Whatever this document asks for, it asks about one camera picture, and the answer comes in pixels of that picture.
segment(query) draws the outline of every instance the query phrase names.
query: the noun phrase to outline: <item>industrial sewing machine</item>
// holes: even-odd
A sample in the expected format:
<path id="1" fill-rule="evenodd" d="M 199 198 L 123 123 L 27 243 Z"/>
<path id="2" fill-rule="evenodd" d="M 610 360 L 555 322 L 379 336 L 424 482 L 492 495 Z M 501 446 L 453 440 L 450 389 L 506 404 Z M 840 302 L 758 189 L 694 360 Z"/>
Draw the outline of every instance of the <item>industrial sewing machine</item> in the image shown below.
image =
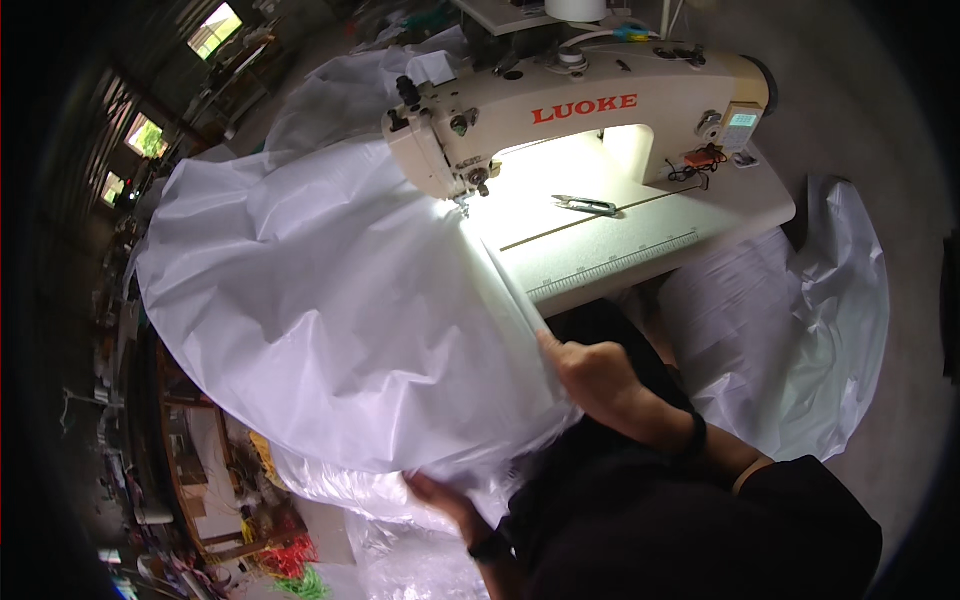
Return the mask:
<path id="1" fill-rule="evenodd" d="M 743 151 L 769 106 L 768 78 L 758 61 L 693 44 L 562 47 L 553 64 L 527 59 L 500 77 L 419 88 L 400 78 L 404 104 L 382 125 L 404 174 L 434 198 L 487 196 L 497 152 L 591 130 L 649 184 Z"/>
<path id="2" fill-rule="evenodd" d="M 484 197 L 470 226 L 545 317 L 795 213 L 751 142 L 776 103 L 758 60 L 653 39 L 567 43 L 498 73 L 397 88 L 403 105 L 382 118 L 397 164 L 434 198 Z M 615 210 L 560 210 L 558 194 Z"/>

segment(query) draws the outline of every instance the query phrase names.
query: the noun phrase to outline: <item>window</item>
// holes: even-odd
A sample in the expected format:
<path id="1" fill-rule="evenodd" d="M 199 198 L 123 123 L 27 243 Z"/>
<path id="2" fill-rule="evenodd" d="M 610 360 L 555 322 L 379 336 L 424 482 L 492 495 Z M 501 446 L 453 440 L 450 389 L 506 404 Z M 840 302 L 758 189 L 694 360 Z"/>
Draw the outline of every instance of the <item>window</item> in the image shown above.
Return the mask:
<path id="1" fill-rule="evenodd" d="M 186 43 L 200 55 L 201 59 L 206 60 L 220 44 L 230 37 L 230 34 L 240 29 L 241 25 L 243 25 L 243 21 L 225 2 L 204 21 L 197 33 L 192 35 Z"/>
<path id="2" fill-rule="evenodd" d="M 156 158 L 163 156 L 168 144 L 163 141 L 163 130 L 141 112 L 133 119 L 127 145 L 141 156 Z"/>
<path id="3" fill-rule="evenodd" d="M 104 181 L 104 191 L 100 194 L 100 197 L 104 199 L 104 202 L 113 206 L 113 203 L 116 202 L 116 197 L 123 193 L 123 180 L 118 178 L 112 172 L 107 173 L 107 180 Z"/>

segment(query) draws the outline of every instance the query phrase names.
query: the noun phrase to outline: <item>hand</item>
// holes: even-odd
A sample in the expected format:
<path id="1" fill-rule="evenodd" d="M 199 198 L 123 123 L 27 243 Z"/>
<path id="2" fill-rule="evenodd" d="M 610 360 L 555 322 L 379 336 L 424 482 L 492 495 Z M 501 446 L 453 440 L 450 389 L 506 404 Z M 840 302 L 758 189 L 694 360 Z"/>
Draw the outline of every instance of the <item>hand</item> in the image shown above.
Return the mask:
<path id="1" fill-rule="evenodd" d="M 493 529 L 477 512 L 473 502 L 447 484 L 431 479 L 423 473 L 409 472 L 403 473 L 403 481 L 417 500 L 447 514 L 457 524 L 467 547 L 493 533 Z"/>
<path id="2" fill-rule="evenodd" d="M 545 329 L 537 331 L 537 341 L 570 399 L 594 420 L 663 451 L 684 448 L 692 418 L 643 387 L 622 346 L 562 344 Z"/>

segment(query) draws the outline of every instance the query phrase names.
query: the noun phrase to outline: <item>black shirt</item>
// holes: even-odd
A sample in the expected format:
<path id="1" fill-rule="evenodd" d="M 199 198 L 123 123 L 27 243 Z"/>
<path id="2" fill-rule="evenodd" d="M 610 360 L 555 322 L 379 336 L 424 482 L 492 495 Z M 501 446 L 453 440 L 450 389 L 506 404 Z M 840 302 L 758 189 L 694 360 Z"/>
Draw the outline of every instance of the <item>black shirt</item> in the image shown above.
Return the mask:
<path id="1" fill-rule="evenodd" d="M 529 598 L 858 598 L 882 546 L 879 525 L 811 456 L 758 470 L 737 496 L 626 465 L 545 512 Z"/>

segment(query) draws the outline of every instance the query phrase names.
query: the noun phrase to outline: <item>concrete floor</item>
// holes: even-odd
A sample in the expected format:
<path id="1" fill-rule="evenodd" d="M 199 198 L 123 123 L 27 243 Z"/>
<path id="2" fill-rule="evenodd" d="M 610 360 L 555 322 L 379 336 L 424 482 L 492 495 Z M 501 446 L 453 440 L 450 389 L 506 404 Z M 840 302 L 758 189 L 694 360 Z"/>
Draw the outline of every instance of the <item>concrete floor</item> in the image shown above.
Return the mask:
<path id="1" fill-rule="evenodd" d="M 807 174 L 844 177 L 857 186 L 886 253 L 892 316 L 883 372 L 847 452 L 828 461 L 883 527 L 886 563 L 923 506 L 953 410 L 938 329 L 942 240 L 954 223 L 941 166 L 916 99 L 847 3 L 728 0 L 720 9 L 684 9 L 674 38 L 769 66 L 780 107 L 755 141 L 794 194 L 798 213 L 803 217 Z M 635 14 L 660 20 L 659 12 Z M 350 46 L 339 31 L 319 37 L 280 93 L 247 117 L 231 149 L 248 154 L 266 137 L 283 97 Z M 335 535 L 342 518 L 326 507 L 300 507 L 311 528 L 330 531 L 321 552 L 346 561 L 344 540 Z"/>

